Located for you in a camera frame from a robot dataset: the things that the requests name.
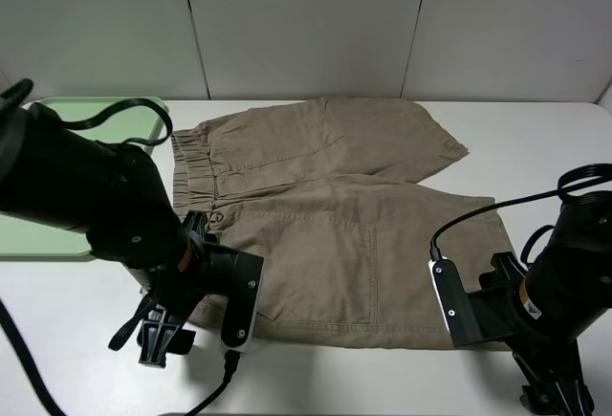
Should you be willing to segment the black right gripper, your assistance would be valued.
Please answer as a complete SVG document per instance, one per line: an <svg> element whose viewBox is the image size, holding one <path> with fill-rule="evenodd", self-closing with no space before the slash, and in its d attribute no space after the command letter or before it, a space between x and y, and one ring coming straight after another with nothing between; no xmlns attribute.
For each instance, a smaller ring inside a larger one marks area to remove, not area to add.
<svg viewBox="0 0 612 416"><path fill-rule="evenodd" d="M586 279L571 269L567 252L545 252L526 271L510 252L492 256L493 271L479 276L481 290L504 286L508 325L502 342L513 351L528 384L521 404L534 415L591 416L578 336L593 323Z"/></svg>

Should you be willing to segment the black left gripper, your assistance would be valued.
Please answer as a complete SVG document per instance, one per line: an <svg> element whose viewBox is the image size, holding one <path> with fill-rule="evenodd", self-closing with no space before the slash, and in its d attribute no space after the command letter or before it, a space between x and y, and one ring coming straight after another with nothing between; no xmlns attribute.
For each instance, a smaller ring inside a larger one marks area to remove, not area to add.
<svg viewBox="0 0 612 416"><path fill-rule="evenodd" d="M141 323L139 364L165 367L167 354L187 355L195 332L185 329L185 323L206 296L225 293L225 252L207 224L203 212L190 211L183 222L185 255L176 265L152 273L153 287L135 314Z"/></svg>

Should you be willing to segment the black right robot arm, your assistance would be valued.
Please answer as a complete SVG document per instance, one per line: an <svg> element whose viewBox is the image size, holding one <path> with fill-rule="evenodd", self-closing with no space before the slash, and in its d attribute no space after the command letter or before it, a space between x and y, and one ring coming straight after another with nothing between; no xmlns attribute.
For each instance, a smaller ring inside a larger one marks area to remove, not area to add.
<svg viewBox="0 0 612 416"><path fill-rule="evenodd" d="M535 415L589 415L578 338L611 307L611 194L565 196L527 271L497 253L472 306L486 340L505 343L527 379L521 403Z"/></svg>

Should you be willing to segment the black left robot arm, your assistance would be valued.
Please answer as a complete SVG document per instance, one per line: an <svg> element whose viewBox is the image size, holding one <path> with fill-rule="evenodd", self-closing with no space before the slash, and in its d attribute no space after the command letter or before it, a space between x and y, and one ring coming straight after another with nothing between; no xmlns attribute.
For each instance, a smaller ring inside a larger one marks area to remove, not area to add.
<svg viewBox="0 0 612 416"><path fill-rule="evenodd" d="M91 254L120 262L146 294L109 347L121 349L137 333L140 362L163 368L168 354L190 351L194 333L184 327L197 304L188 278L202 266L196 234L168 200L146 147L164 138L92 141L80 131L142 107L167 131L172 121L151 99L123 99L85 120L65 121L56 111L22 103L33 82L22 79L1 94L1 212L29 222L85 235Z"/></svg>

